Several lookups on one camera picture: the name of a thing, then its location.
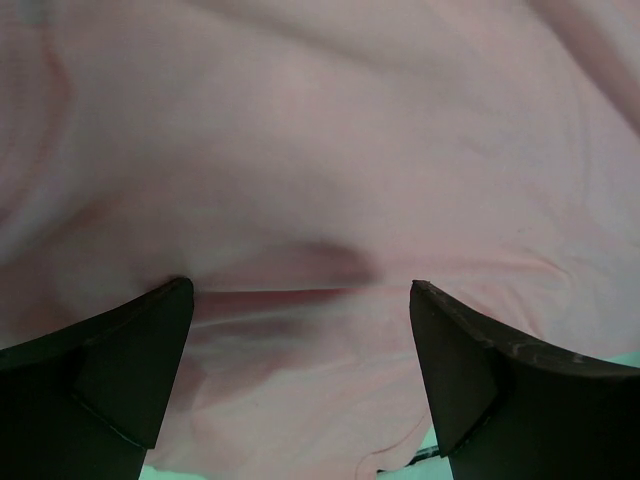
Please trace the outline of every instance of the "garment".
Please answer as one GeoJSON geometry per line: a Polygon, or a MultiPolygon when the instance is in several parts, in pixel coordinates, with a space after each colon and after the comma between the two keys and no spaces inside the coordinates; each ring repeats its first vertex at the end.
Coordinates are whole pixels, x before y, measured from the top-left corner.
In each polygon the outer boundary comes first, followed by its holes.
{"type": "Polygon", "coordinates": [[[1,346],[186,275],[151,465],[400,468],[413,279],[640,349],[639,47],[633,0],[0,0],[1,346]]]}

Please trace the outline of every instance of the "light green background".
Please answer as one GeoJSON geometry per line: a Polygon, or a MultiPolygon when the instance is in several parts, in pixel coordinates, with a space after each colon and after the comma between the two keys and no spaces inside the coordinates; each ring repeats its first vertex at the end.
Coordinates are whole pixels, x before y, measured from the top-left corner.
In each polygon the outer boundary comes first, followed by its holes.
{"type": "MultiPolygon", "coordinates": [[[[621,355],[609,360],[621,365],[629,365],[640,368],[640,352],[621,355]]],[[[436,434],[433,429],[429,431],[421,448],[432,447],[437,444],[436,434]]],[[[398,472],[381,473],[379,480],[452,480],[449,461],[441,458],[431,458],[398,472]]],[[[195,475],[185,475],[174,472],[160,472],[151,467],[145,467],[140,480],[206,480],[195,475]]]]}

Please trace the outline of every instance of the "black object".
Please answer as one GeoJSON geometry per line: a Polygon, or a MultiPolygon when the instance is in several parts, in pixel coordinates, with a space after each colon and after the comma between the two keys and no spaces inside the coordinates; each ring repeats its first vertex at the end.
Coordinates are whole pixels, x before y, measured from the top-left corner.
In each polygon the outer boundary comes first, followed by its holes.
{"type": "Polygon", "coordinates": [[[193,285],[181,278],[0,351],[0,478],[137,480],[192,315],[193,285]]]}
{"type": "Polygon", "coordinates": [[[455,480],[640,478],[640,370],[542,342],[416,281],[411,322],[455,480]]]}

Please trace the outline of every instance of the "clothing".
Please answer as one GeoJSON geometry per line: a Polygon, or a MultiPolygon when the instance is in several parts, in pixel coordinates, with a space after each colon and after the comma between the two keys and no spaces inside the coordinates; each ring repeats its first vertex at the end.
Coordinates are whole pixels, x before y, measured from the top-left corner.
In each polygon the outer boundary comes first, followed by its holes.
{"type": "Polygon", "coordinates": [[[639,47],[633,0],[0,0],[0,342],[186,275],[151,465],[400,468],[413,279],[640,349],[639,47]]]}

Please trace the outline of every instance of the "pink cloth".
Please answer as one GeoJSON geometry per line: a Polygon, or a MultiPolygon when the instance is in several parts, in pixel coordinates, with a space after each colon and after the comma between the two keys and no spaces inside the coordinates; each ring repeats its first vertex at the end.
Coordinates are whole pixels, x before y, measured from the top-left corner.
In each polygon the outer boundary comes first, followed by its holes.
{"type": "Polygon", "coordinates": [[[0,346],[187,275],[150,463],[399,468],[414,278],[640,348],[639,52],[634,0],[0,0],[0,346]]]}

